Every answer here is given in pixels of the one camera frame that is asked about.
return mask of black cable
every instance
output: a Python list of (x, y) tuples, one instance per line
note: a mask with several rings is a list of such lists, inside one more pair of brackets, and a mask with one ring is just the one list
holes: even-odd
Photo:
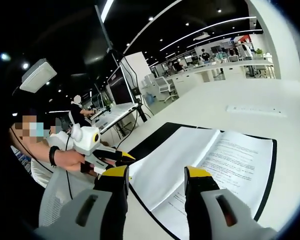
[(118, 149), (119, 146), (124, 142), (124, 140), (126, 140), (126, 139), (131, 135), (132, 131), (133, 131), (133, 130), (135, 129), (135, 127), (136, 127), (137, 120), (138, 120), (138, 112), (136, 111), (135, 122), (134, 122), (133, 128), (131, 129), (131, 132), (129, 132), (129, 134), (128, 134), (124, 139), (122, 139), (122, 141), (118, 144), (118, 146), (116, 147), (116, 149)]
[(148, 113), (144, 113), (144, 114), (147, 115), (149, 118), (151, 118)]
[(20, 143), (20, 145), (27, 151), (27, 153), (34, 159), (34, 160), (36, 160), (36, 162), (38, 163), (38, 164), (40, 164), (41, 165), (41, 167), (43, 167), (43, 168), (45, 168), (47, 171), (49, 171), (50, 173), (54, 173), (53, 171), (51, 171), (50, 169), (48, 169), (48, 168), (46, 168), (41, 162), (39, 162), (33, 155), (32, 155), (32, 153), (30, 153), (26, 148), (25, 148), (25, 146), (21, 143), (21, 141), (19, 140), (19, 137), (17, 137), (17, 135), (15, 134), (15, 131), (12, 129), (12, 127), (10, 127), (10, 129), (11, 129), (11, 131), (12, 131), (12, 133), (13, 133), (13, 135), (15, 136), (15, 138), (18, 140), (18, 142)]
[(116, 131), (116, 133), (118, 134), (118, 136), (119, 136), (119, 139), (121, 140), (121, 136), (120, 136), (120, 134), (119, 134), (119, 131), (117, 130), (117, 127), (116, 126), (113, 126), (114, 128), (114, 130)]
[[(65, 151), (67, 151), (69, 139), (70, 139), (70, 135), (68, 136), (68, 140), (66, 141)], [(70, 188), (70, 181), (69, 181), (68, 171), (65, 170), (65, 173), (66, 173), (66, 179), (68, 180), (68, 187), (69, 187), (70, 198), (71, 198), (71, 200), (73, 200), (72, 193), (71, 193), (71, 188)]]
[(148, 108), (147, 105), (144, 104), (144, 106), (150, 111), (150, 113), (154, 116), (154, 113), (150, 110), (150, 108)]

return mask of paper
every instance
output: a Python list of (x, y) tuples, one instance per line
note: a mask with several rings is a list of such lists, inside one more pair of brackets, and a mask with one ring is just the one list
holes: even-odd
[(130, 183), (150, 211), (180, 186), (185, 166), (198, 165), (219, 134), (219, 130), (181, 127), (147, 160), (142, 159), (142, 165), (130, 166), (135, 172)]
[(268, 182), (272, 151), (272, 140), (224, 132), (200, 167), (212, 175), (219, 188), (230, 190), (246, 203), (254, 218)]
[(181, 184), (171, 196), (152, 211), (156, 219), (181, 240), (189, 239), (185, 203), (185, 185)]
[(130, 183), (154, 217), (181, 240), (189, 239), (184, 168), (206, 169), (254, 217), (272, 162), (272, 140), (235, 132), (181, 127), (155, 151), (130, 166)]

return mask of white desk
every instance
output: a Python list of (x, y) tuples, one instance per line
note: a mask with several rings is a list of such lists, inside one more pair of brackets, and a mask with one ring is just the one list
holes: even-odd
[(273, 63), (267, 60), (245, 60), (245, 61), (236, 61), (236, 62), (226, 62), (226, 63), (217, 63), (213, 65), (201, 65), (196, 66), (188, 71), (172, 75), (167, 78), (167, 80), (172, 80), (175, 86), (175, 89), (179, 95), (182, 97), (189, 90), (200, 85), (202, 82), (213, 82), (214, 76), (212, 71), (223, 69), (225, 80), (237, 80), (245, 79), (246, 73), (244, 71), (244, 66), (267, 66), (269, 72), (272, 71)]
[[(287, 117), (235, 114), (227, 105), (274, 106)], [(166, 122), (234, 130), (277, 140), (271, 192), (259, 223), (280, 230), (300, 204), (300, 83), (281, 79), (250, 79), (202, 83), (135, 129), (120, 146), (130, 151)], [(124, 239), (172, 239), (128, 195)]]

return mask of electrical outlet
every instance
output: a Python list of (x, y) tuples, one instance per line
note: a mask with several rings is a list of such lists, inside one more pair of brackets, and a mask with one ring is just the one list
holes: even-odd
[(281, 109), (265, 106), (228, 105), (226, 111), (238, 114), (258, 114), (285, 118), (287, 115)]

